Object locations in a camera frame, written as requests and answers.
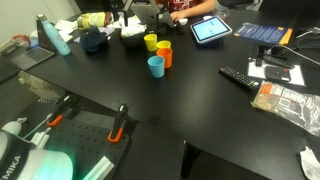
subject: person's hand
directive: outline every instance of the person's hand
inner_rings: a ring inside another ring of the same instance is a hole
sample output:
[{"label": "person's hand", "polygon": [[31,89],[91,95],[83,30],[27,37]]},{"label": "person's hand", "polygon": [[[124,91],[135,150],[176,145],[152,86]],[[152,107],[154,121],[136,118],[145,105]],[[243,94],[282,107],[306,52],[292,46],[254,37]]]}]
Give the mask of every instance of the person's hand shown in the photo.
[{"label": "person's hand", "polygon": [[170,14],[173,22],[178,22],[179,19],[186,18],[184,11],[175,11]]}]

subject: gray floor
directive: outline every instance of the gray floor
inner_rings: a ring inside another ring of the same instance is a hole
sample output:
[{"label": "gray floor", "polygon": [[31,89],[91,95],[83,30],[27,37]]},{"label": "gray floor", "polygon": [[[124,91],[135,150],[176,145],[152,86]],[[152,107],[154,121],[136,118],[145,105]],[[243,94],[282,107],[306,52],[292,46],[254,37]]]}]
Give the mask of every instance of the gray floor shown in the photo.
[{"label": "gray floor", "polygon": [[[14,77],[0,85],[0,127],[14,121],[17,114],[39,97]],[[257,174],[237,167],[208,153],[201,152],[194,161],[190,176],[181,180],[265,180]]]}]

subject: tablet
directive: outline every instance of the tablet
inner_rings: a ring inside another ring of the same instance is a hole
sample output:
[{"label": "tablet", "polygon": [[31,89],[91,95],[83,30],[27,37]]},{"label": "tablet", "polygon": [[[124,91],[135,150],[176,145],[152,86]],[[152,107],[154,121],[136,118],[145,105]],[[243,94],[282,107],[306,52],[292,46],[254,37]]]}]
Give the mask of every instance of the tablet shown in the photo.
[{"label": "tablet", "polygon": [[232,29],[218,16],[190,26],[197,43],[204,44],[232,33]]}]

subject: water bottle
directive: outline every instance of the water bottle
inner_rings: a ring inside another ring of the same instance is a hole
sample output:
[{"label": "water bottle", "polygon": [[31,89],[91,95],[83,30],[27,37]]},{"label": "water bottle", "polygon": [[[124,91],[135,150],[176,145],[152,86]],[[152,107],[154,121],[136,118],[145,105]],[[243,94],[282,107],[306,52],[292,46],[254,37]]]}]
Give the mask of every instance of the water bottle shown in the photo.
[{"label": "water bottle", "polygon": [[66,42],[62,39],[58,30],[47,20],[46,16],[43,14],[39,14],[38,19],[42,23],[42,26],[51,40],[52,44],[56,47],[61,55],[70,54],[70,48]]}]

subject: orange cup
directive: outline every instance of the orange cup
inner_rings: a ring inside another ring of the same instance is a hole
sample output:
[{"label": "orange cup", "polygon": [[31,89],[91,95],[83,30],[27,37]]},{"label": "orange cup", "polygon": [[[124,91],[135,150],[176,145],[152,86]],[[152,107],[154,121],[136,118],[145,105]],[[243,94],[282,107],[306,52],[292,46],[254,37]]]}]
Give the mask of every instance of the orange cup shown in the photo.
[{"label": "orange cup", "polygon": [[161,48],[157,50],[157,55],[164,57],[164,68],[170,68],[172,65],[172,49]]}]

